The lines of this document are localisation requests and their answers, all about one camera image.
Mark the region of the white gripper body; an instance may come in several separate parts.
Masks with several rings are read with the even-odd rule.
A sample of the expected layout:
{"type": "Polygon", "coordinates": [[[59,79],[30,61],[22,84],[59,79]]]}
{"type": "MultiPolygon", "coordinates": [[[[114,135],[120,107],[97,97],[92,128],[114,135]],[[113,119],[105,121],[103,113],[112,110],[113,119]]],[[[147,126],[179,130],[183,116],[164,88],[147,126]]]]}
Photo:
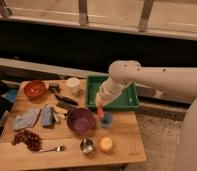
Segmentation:
{"type": "Polygon", "coordinates": [[[105,80],[99,88],[101,103],[111,103],[118,98],[126,88],[124,84],[115,82],[111,77],[105,80]]]}

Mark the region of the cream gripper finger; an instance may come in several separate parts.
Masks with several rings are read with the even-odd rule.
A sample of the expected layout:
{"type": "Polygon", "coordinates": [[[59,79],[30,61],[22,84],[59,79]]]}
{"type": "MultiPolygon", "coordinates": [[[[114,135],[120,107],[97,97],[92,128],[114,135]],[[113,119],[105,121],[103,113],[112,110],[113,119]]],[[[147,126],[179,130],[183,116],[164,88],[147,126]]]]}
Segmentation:
{"type": "Polygon", "coordinates": [[[101,106],[101,96],[100,96],[100,93],[97,93],[96,96],[95,96],[95,105],[96,106],[101,106]]]}

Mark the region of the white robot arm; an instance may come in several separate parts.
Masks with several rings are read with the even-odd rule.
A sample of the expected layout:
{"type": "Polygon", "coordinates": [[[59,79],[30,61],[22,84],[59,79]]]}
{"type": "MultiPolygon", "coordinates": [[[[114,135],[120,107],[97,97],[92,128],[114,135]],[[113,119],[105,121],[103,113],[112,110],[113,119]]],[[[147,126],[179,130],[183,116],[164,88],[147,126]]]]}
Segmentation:
{"type": "Polygon", "coordinates": [[[109,77],[95,97],[97,106],[117,99],[132,83],[193,100],[180,132],[173,171],[197,171],[197,71],[191,68],[142,67],[137,61],[118,60],[108,69],[109,77]]]}

